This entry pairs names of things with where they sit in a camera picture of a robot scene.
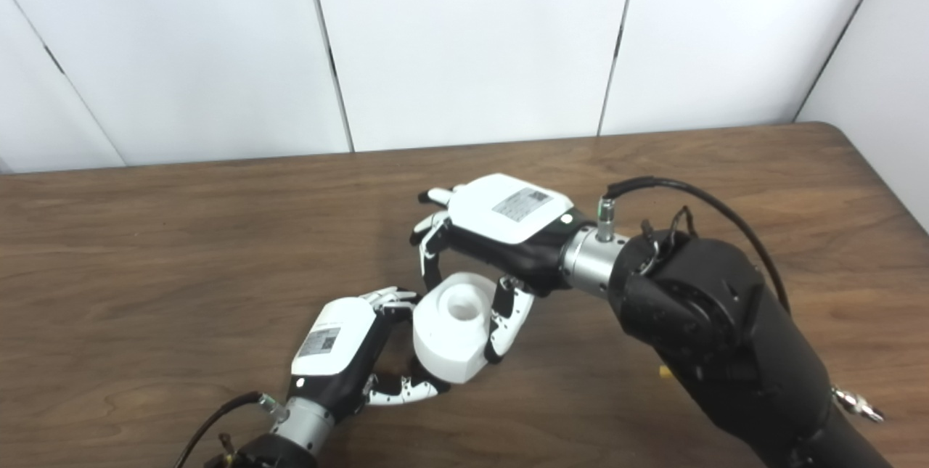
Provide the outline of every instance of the robotic arm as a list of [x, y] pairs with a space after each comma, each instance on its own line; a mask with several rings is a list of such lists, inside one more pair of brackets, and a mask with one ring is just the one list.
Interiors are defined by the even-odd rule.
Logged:
[[[779, 295], [737, 247], [697, 237], [687, 208], [670, 230], [653, 231], [644, 222], [633, 239], [614, 234], [616, 198], [653, 186], [700, 197], [736, 223]], [[834, 403], [876, 422], [883, 415], [830, 384], [790, 318], [764, 246], [715, 197], [680, 181], [637, 178], [608, 188], [594, 222], [563, 194], [492, 174], [452, 190], [431, 189], [420, 201], [445, 208], [417, 224], [411, 237], [428, 287], [441, 280], [438, 254], [452, 249], [501, 269], [536, 296], [571, 287], [594, 294], [608, 301], [624, 332], [654, 347], [710, 420], [766, 466], [890, 466]], [[682, 216], [687, 232], [676, 229]]]
[[293, 358], [287, 403], [281, 406], [258, 392], [233, 399], [196, 432], [175, 468], [184, 464], [206, 429], [237, 406], [258, 403], [273, 425], [241, 448], [221, 434], [226, 453], [207, 461], [207, 468], [314, 467], [332, 428], [365, 405], [401, 405], [446, 392], [450, 385], [416, 362], [409, 376], [372, 373], [391, 329], [411, 319], [419, 300], [414, 292], [386, 287], [329, 302]]

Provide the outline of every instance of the white wall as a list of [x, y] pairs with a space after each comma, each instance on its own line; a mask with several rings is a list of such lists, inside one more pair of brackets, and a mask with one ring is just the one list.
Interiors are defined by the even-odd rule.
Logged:
[[321, 0], [358, 150], [597, 133], [624, 0]]
[[0, 173], [120, 167], [13, 0], [0, 0]]
[[348, 150], [313, 0], [17, 1], [130, 165]]
[[[789, 121], [857, 2], [321, 0], [323, 28], [316, 0], [17, 1], [67, 77], [0, 46], [43, 68], [0, 104], [0, 171], [341, 152], [346, 124], [376, 150]], [[105, 150], [50, 157], [60, 123]]]
[[845, 131], [929, 229], [929, 0], [864, 0], [800, 120]]
[[859, 0], [630, 0], [602, 133], [791, 121]]

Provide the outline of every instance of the qr code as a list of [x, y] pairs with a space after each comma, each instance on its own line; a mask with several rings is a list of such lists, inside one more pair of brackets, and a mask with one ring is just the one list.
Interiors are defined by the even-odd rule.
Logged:
[[534, 213], [538, 207], [551, 200], [552, 197], [541, 190], [526, 187], [518, 193], [511, 194], [506, 200], [502, 200], [492, 210], [520, 223], [524, 217]]
[[315, 356], [317, 353], [332, 352], [332, 346], [335, 346], [335, 338], [339, 335], [338, 329], [325, 329], [309, 332], [303, 344], [300, 345], [298, 358], [303, 356]]

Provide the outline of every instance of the silver metal connector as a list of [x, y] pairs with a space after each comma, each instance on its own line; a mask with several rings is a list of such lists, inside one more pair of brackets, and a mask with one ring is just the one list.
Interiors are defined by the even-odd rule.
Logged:
[[597, 204], [597, 241], [613, 241], [614, 218], [616, 217], [616, 201], [601, 197]]
[[268, 394], [261, 395], [261, 398], [258, 399], [258, 405], [261, 406], [263, 411], [268, 412], [268, 415], [274, 419], [274, 422], [287, 421], [288, 415], [290, 414], [284, 406], [281, 406], [281, 404], [276, 402], [274, 398]]
[[840, 389], [838, 386], [833, 385], [832, 397], [835, 398], [836, 402], [839, 403], [839, 405], [850, 414], [860, 415], [866, 419], [870, 419], [870, 421], [873, 422], [885, 421], [883, 412], [874, 408], [874, 406], [869, 405], [868, 401], [865, 400], [865, 398], [863, 398], [861, 395], [846, 392], [845, 390]]

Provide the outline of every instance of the white cylindrical object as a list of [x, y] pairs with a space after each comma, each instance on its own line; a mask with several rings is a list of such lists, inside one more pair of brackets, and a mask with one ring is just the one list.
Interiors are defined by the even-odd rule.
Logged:
[[487, 277], [459, 272], [442, 281], [412, 313], [412, 344], [420, 363], [447, 382], [467, 382], [487, 364], [496, 285]]

